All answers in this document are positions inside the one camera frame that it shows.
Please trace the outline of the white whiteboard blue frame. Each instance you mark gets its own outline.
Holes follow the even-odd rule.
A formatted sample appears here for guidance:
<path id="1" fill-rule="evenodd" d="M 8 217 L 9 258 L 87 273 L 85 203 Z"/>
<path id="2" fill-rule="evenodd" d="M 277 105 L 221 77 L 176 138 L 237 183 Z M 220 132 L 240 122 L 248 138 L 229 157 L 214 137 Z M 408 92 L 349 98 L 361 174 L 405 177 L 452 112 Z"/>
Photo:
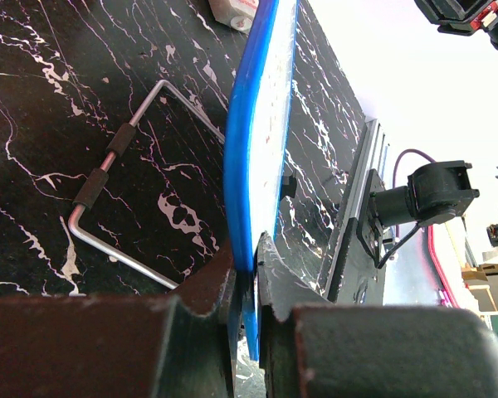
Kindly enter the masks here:
<path id="1" fill-rule="evenodd" d="M 249 356 L 260 358 L 256 254 L 279 212 L 295 65 L 297 1 L 261 1 L 227 111 L 223 191 L 234 267 L 241 280 Z"/>

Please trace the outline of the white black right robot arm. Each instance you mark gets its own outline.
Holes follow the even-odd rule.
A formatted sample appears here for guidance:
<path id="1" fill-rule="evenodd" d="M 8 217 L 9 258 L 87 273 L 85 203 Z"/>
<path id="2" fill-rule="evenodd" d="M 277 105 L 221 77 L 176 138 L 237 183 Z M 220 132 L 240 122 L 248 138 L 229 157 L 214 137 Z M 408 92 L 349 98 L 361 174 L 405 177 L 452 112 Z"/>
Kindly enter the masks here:
<path id="1" fill-rule="evenodd" d="M 498 51 L 498 1 L 417 1 L 437 31 L 471 36 L 482 30 Z M 464 161 L 433 162 L 408 176 L 405 186 L 369 193 L 367 209 L 382 227 L 414 221 L 416 227 L 442 224 L 463 215 L 479 197 L 471 187 Z"/>

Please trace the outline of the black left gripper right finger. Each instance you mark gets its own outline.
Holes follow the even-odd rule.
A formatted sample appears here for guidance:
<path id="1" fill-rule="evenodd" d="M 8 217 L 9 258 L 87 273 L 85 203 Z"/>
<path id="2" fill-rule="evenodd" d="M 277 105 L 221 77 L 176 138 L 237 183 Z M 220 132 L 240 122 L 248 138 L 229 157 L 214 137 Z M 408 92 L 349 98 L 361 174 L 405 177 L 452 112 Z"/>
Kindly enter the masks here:
<path id="1" fill-rule="evenodd" d="M 332 304 L 268 234 L 256 269 L 269 397 L 498 397 L 498 338 L 474 313 Z"/>

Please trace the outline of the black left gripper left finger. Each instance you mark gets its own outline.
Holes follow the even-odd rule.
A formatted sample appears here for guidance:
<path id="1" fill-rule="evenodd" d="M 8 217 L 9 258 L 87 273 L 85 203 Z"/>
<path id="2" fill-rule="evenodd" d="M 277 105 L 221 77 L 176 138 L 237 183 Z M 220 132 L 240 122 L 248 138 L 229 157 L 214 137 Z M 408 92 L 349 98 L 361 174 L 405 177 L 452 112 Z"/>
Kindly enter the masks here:
<path id="1" fill-rule="evenodd" d="M 231 397 L 235 281 L 224 245 L 169 294 L 0 298 L 0 397 Z"/>

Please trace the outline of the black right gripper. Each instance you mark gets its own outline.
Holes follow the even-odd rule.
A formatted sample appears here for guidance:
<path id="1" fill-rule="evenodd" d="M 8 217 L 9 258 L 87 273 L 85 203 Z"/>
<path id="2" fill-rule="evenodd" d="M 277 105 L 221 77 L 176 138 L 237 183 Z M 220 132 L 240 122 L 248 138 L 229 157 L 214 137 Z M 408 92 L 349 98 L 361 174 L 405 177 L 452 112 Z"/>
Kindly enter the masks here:
<path id="1" fill-rule="evenodd" d="M 486 32 L 498 51 L 498 1 L 415 0 L 416 6 L 438 31 L 471 36 Z"/>

